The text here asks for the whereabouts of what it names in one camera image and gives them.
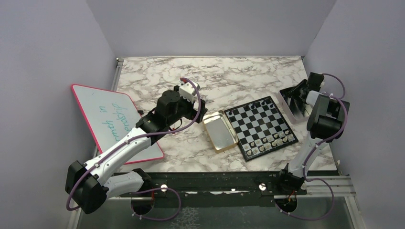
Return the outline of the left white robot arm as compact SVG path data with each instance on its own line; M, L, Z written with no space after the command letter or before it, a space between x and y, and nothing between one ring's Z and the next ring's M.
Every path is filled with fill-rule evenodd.
M174 134L201 123L207 112L197 89L186 91L176 86L165 91L156 107L135 124L128 134L99 157L85 163L74 161L67 170L66 209L80 208L93 213L110 197L134 191L139 196L150 190L140 169L114 176L115 171L136 154L154 145L165 135Z

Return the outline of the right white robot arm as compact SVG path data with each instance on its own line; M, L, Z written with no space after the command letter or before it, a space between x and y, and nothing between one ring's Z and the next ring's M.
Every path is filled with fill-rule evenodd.
M324 73L311 72L298 85L280 90L277 99L292 124L307 122L304 145L276 179L281 194L297 193L309 179L308 170L324 147L341 137L350 103L343 96L322 92Z

